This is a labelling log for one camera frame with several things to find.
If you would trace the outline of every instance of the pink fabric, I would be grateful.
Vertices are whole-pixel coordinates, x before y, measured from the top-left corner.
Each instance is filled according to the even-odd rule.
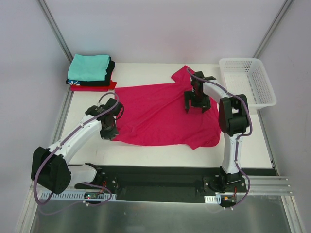
[[[141,146],[187,144],[192,149],[218,144],[221,130],[216,102],[211,99],[205,113],[193,107],[185,111],[184,91],[192,90],[186,68],[172,75],[175,83],[115,89],[125,108],[117,120],[115,141]]]

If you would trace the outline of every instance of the white table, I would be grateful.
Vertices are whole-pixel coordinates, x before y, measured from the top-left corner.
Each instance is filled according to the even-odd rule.
[[[171,75],[184,64],[116,64],[112,80],[117,87],[173,83]],[[214,76],[219,80],[219,65],[187,64],[195,71],[203,71],[205,76]],[[102,92],[74,92],[67,115],[63,135],[76,126],[92,105],[96,105]],[[243,139],[241,166],[244,168],[272,168],[268,150],[263,137],[259,118],[254,111],[251,114],[254,132]],[[70,164],[86,162],[97,165],[116,166],[180,166],[180,167],[220,167],[224,156],[224,135],[212,148],[192,150],[187,145],[143,147],[102,140],[100,135],[93,136],[75,154]]]

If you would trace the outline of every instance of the gray floor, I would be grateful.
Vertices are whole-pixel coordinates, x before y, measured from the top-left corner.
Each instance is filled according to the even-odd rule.
[[[72,201],[51,200],[43,212]],[[100,207],[79,203],[58,214],[38,214],[32,233],[287,233],[280,197],[248,196],[233,211],[218,205],[111,201]]]

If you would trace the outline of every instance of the stack of folded clothes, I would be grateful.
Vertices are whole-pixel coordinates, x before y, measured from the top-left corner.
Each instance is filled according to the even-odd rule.
[[[111,80],[115,67],[108,55],[81,56],[76,54],[68,70],[66,83],[72,91],[107,91],[114,89],[116,82]]]

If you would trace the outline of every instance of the shirt sleeve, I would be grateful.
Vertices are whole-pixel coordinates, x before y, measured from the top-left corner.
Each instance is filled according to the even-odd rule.
[[[189,85],[191,82],[190,74],[187,72],[188,66],[183,66],[180,70],[172,75],[172,79],[175,83]]]

